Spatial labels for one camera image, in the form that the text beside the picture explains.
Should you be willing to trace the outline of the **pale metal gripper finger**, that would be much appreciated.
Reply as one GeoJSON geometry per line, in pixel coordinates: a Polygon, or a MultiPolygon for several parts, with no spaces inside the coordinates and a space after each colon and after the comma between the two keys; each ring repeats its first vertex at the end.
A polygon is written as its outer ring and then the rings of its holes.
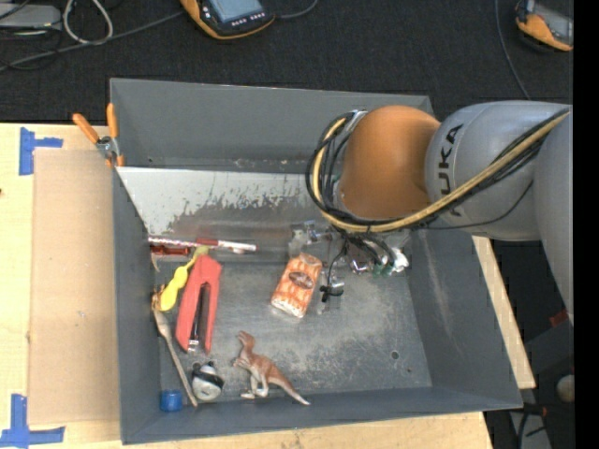
{"type": "Polygon", "coordinates": [[[344,280],[333,274],[328,276],[319,287],[319,302],[317,314],[324,315],[341,308],[342,296],[345,289],[344,280]]]}
{"type": "Polygon", "coordinates": [[[288,255],[291,257],[298,256],[300,253],[320,255],[330,247],[333,240],[331,231],[315,221],[293,224],[290,229],[288,255]]]}

